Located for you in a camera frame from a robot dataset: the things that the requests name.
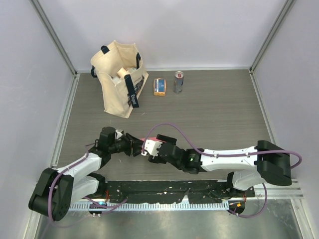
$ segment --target energy drink can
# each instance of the energy drink can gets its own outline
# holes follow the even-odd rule
[[[175,79],[174,79],[174,92],[180,93],[183,89],[183,83],[184,83],[184,73],[181,71],[175,72]]]

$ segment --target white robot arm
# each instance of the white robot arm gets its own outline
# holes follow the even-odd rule
[[[159,134],[156,140],[147,139],[144,142],[128,133],[105,127],[85,158],[62,168],[47,168],[43,171],[29,201],[29,208],[48,216],[49,188],[59,174],[62,176],[52,195],[52,217],[55,221],[65,216],[72,203],[87,195],[102,195],[105,192],[106,179],[93,172],[102,168],[113,153],[120,152],[127,156],[148,156],[148,161],[152,163],[168,162],[191,174],[232,169],[234,172],[227,176],[226,189],[229,192],[241,193],[264,182],[280,186],[292,183],[289,154],[254,155],[259,151],[281,149],[270,142],[259,141],[257,146],[249,148],[217,151],[181,149],[176,146],[176,141]]]

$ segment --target metal frame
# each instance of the metal frame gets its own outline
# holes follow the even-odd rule
[[[66,132],[66,128],[69,122],[69,118],[70,118],[70,114],[71,114],[71,109],[72,109],[72,105],[73,105],[73,101],[74,101],[74,97],[75,97],[75,93],[76,93],[76,89],[78,87],[78,83],[79,83],[79,79],[80,79],[80,74],[77,74],[72,82],[72,86],[69,92],[69,97],[65,106],[65,110],[64,110],[64,114],[59,126],[59,134],[58,134],[58,138],[56,140],[56,144],[54,147],[54,151],[53,151],[53,156],[52,156],[52,160],[51,160],[51,167],[56,167],[59,161],[59,157],[60,157],[60,153],[61,153],[61,149],[62,149],[62,144],[63,144],[63,140],[64,140],[64,136],[65,136],[65,132]]]
[[[75,93],[76,93],[76,88],[79,83],[79,78],[80,78],[80,75],[75,75],[73,77],[72,85],[68,94],[69,97],[67,99],[67,103],[65,106],[65,111],[61,119],[61,123],[59,125],[59,131],[58,131],[58,135],[56,139],[56,144],[52,152],[52,160],[50,164],[48,165],[48,167],[54,167],[59,160],[59,156],[60,156],[60,152],[61,152],[61,148],[62,148],[62,144],[63,144],[65,132],[66,132],[66,127],[68,125],[71,108],[72,108],[72,104],[73,104]],[[31,211],[29,222],[27,224],[27,227],[24,233],[24,239],[35,238],[37,227],[40,222],[40,218],[41,218],[41,214]]]
[[[258,63],[260,62],[261,58],[263,57],[265,51],[267,50],[268,46],[270,45],[270,43],[272,42],[272,40],[274,39],[274,36],[276,35],[276,33],[278,32],[280,26],[282,25],[283,21],[285,20],[287,14],[289,13],[289,11],[291,10],[292,6],[294,5],[294,3],[296,2],[296,0],[286,0],[286,2],[284,3],[278,17],[276,18],[270,32],[268,33],[268,36],[266,37],[262,47],[260,48],[252,66],[250,67],[250,71],[254,72]]]
[[[39,3],[38,0],[30,0],[31,4],[33,5],[36,13],[38,14],[40,20],[42,21],[45,29],[47,30],[47,32],[49,33],[52,41],[54,42],[56,48],[58,49],[58,51],[60,52],[63,60],[65,61],[65,63],[67,64],[67,66],[69,67],[70,71],[72,72],[72,74],[75,76],[77,74],[76,69],[74,68],[68,54],[66,53],[59,37],[57,36],[56,32],[54,31],[48,17],[46,16],[41,4]]]
[[[272,131],[271,123],[269,121],[266,109],[265,109],[264,104],[262,102],[260,89],[259,89],[258,83],[256,81],[254,71],[255,71],[256,67],[258,66],[260,60],[262,59],[264,53],[266,52],[267,48],[269,47],[270,43],[274,39],[275,34],[278,32],[281,24],[283,23],[284,19],[286,18],[287,14],[289,13],[289,11],[292,8],[295,1],[296,0],[286,0],[278,17],[276,18],[276,20],[273,24],[268,36],[266,37],[261,49],[259,50],[252,66],[249,68],[252,82],[253,82],[253,85],[254,85],[254,88],[256,91],[256,95],[257,95],[257,98],[258,98],[258,101],[259,101],[259,104],[260,104],[260,107],[261,107],[261,110],[262,110],[262,113],[263,113],[263,116],[265,119],[265,123],[266,123],[267,129],[268,129],[271,141],[273,143],[276,142],[276,136],[274,135],[274,132]],[[57,50],[60,52],[65,63],[67,64],[70,71],[74,75],[72,87],[70,89],[69,98],[67,100],[67,104],[66,104],[66,108],[65,108],[65,112],[64,112],[61,124],[59,126],[60,129],[59,129],[59,134],[58,134],[58,137],[56,140],[56,145],[55,145],[54,151],[52,153],[52,161],[51,161],[50,166],[54,167],[57,165],[58,158],[59,158],[59,155],[61,152],[61,147],[63,144],[68,119],[69,119],[69,116],[71,113],[71,108],[72,108],[77,84],[79,81],[79,75],[77,75],[76,69],[74,68],[70,58],[68,57],[62,43],[60,42],[56,32],[54,31],[54,29],[53,29],[50,21],[48,20],[48,17],[46,16],[39,1],[38,0],[30,0],[30,2],[33,5],[39,18],[41,19],[42,23],[44,24],[52,41],[54,42],[55,46],[57,47]],[[268,189],[268,194],[270,196],[269,199],[287,199],[287,198],[291,199],[293,209],[294,209],[294,212],[296,214],[298,224],[300,226],[303,237],[304,238],[314,238],[313,231],[311,230],[311,227],[309,226],[310,225],[309,219],[307,218],[307,215],[304,211],[304,207],[303,207],[304,199],[303,199],[303,195],[301,193],[301,190],[300,190],[300,187],[298,185],[297,180],[293,180],[292,186],[285,188],[285,189],[283,189],[281,187],[276,187],[273,185],[267,185],[267,189]],[[256,197],[258,199],[263,199],[264,198],[264,192],[263,192],[264,189],[262,187],[259,188],[257,186],[255,188],[255,190],[256,190]],[[26,228],[25,235],[24,235],[25,239],[34,239],[39,221],[40,221],[40,214],[35,213],[35,212],[31,212],[29,223],[28,223],[28,226]]]

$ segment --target black strap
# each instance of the black strap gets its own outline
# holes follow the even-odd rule
[[[139,52],[136,54],[136,69],[138,69],[140,67],[140,60],[141,60],[141,56],[139,54]]]
[[[137,97],[135,89],[134,89],[131,75],[125,75],[124,79],[125,79],[126,87],[128,88],[128,91],[129,91],[129,96],[130,96],[130,100],[131,100],[133,108],[140,107],[139,102],[138,102],[138,97]]]
[[[91,76],[92,76],[93,78],[97,78],[98,76],[95,74],[94,69],[95,69],[95,67],[94,67],[94,66],[92,66],[92,69],[91,69]]]
[[[103,54],[108,53],[110,50],[107,46],[101,46],[101,51],[103,52]]]

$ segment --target gray floor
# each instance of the gray floor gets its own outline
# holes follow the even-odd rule
[[[263,200],[247,202],[245,213],[256,213]],[[59,225],[72,225],[88,216],[72,212]],[[41,221],[39,239],[47,226]],[[69,229],[50,226],[45,239],[301,239],[290,200],[271,200],[253,219],[237,218],[226,211],[114,212],[86,218]]]
[[[172,122],[192,142],[209,149],[236,149],[269,140],[248,70],[185,71],[183,92],[173,92],[174,72],[150,72],[139,97],[140,108],[129,119],[103,112],[101,85],[90,74],[81,74],[58,166],[65,166],[85,153],[84,145],[99,137],[102,127],[112,126],[142,138],[155,124]],[[153,95],[154,78],[165,78],[165,97]],[[155,130],[177,138],[177,145],[190,148],[169,126]],[[112,155],[99,173],[107,180],[225,179],[228,171],[190,175],[166,164],[152,164],[145,157]]]
[[[269,140],[264,119],[247,70],[185,72],[183,92],[175,94],[174,72],[150,72],[139,98],[139,109],[129,119],[103,112],[101,85],[89,74],[81,74],[72,107],[59,166],[65,166],[84,154],[84,145],[99,137],[102,127],[123,129],[136,137],[145,137],[157,123],[173,122],[195,143],[210,149],[234,149]],[[153,79],[167,80],[165,97],[153,95]],[[178,146],[188,148],[174,129],[163,126],[157,133],[177,137]],[[227,171],[190,175],[171,165],[152,164],[142,156],[113,155],[100,171],[108,180],[224,179]],[[245,214],[260,210],[263,200],[247,202]],[[77,221],[80,213],[69,213],[60,224]],[[41,220],[38,236],[47,225]],[[241,219],[227,212],[141,212],[117,213],[89,218],[69,229],[49,227],[44,238],[67,239],[298,239],[302,238],[290,200],[270,200],[263,214]]]

